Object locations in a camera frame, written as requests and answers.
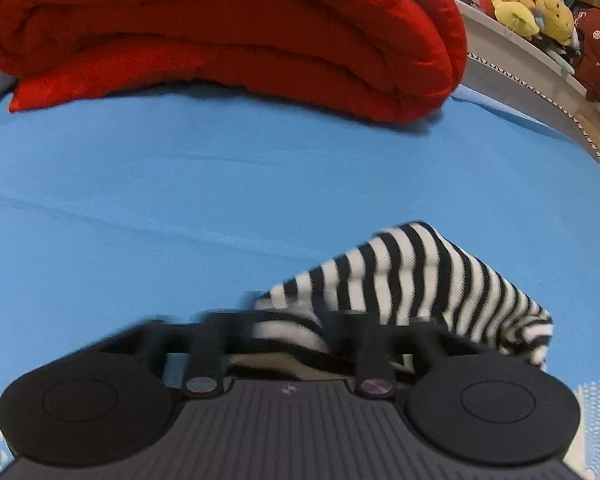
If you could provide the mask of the black white striped garment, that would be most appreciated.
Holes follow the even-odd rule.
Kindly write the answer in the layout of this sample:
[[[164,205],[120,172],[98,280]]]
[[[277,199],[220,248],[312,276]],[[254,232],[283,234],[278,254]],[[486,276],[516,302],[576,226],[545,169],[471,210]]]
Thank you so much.
[[[553,337],[550,314],[525,292],[425,222],[370,240],[273,286],[253,307],[268,315],[253,331],[261,353],[228,360],[234,376],[321,380],[353,374],[337,356],[327,317],[362,312],[382,325],[434,322],[540,370]]]

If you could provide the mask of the blue white patterned bedsheet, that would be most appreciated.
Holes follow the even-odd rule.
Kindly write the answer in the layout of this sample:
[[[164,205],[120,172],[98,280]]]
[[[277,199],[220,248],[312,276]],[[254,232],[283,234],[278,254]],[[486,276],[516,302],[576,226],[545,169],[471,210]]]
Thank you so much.
[[[434,322],[353,374],[225,372],[186,328],[414,221],[552,317],[544,370]],[[0,479],[600,479],[600,162],[468,89],[376,125],[212,86],[0,102]]]

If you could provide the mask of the red folded blanket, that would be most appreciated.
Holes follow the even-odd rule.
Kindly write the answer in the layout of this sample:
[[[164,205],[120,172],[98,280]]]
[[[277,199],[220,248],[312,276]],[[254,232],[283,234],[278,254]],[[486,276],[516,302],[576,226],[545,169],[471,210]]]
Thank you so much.
[[[407,124],[467,53],[454,0],[0,0],[15,112],[199,79]]]

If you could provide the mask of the dark red cushion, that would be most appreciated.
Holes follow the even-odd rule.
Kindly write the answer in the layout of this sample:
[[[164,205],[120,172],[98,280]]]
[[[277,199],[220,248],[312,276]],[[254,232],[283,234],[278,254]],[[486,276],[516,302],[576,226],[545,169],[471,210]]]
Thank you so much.
[[[586,99],[600,103],[600,9],[581,10],[574,19],[580,55],[573,61],[574,76],[586,90]]]

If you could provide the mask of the yellow plush toy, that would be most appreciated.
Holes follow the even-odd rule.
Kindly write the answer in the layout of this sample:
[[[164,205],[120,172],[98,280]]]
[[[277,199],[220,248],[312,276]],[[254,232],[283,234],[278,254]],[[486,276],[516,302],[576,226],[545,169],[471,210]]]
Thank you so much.
[[[518,36],[543,36],[562,46],[577,39],[574,18],[564,0],[488,0],[491,15]]]

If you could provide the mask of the wooden bed frame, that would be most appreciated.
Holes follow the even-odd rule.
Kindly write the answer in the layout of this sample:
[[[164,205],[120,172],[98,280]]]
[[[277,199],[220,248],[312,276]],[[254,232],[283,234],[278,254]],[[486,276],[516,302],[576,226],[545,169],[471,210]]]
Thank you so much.
[[[588,142],[588,145],[590,148],[592,148],[595,157],[600,162],[600,133],[582,114],[577,114],[574,116],[574,120],[579,124],[586,142]]]

